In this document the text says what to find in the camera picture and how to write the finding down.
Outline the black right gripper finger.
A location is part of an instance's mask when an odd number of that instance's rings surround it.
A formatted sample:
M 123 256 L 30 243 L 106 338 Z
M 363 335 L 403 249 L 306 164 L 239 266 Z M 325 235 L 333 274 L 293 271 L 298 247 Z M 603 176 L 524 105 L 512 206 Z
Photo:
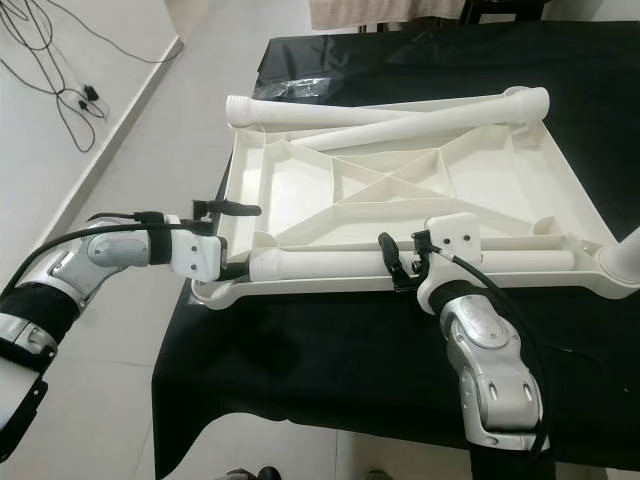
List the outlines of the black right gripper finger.
M 396 239 L 387 232 L 380 233 L 378 246 L 381 251 L 381 261 L 383 261 L 384 268 L 387 269 L 390 275 L 393 291 L 415 291 L 415 278 L 408 274 L 408 271 L 404 268 L 401 250 L 399 250 Z

